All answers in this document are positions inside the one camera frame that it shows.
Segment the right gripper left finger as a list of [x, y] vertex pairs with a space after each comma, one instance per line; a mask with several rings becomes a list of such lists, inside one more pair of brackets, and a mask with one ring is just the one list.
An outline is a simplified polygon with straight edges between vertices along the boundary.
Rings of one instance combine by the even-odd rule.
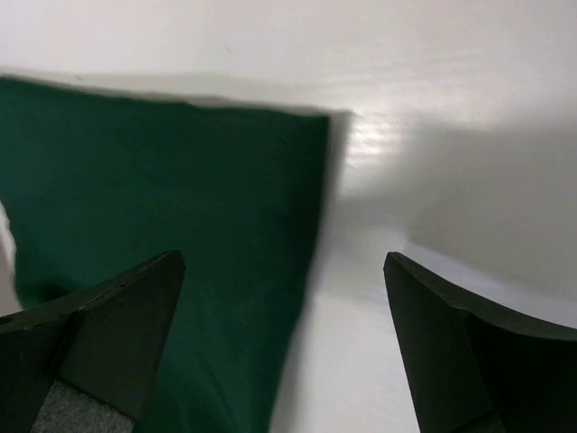
[[3, 432], [131, 432], [185, 274], [168, 251], [90, 289], [1, 318]]

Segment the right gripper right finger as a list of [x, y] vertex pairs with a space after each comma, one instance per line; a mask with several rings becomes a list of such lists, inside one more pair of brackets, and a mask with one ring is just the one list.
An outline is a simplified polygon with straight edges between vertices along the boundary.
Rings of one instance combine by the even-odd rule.
[[423, 432], [574, 432], [576, 331], [483, 298], [401, 253], [389, 307]]

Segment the dark green cloth napkin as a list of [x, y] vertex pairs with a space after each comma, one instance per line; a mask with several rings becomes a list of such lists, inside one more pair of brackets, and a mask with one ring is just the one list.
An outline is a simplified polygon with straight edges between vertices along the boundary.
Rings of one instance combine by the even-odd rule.
[[168, 250], [186, 273], [142, 432], [265, 432], [321, 213], [327, 115], [1, 82], [27, 309]]

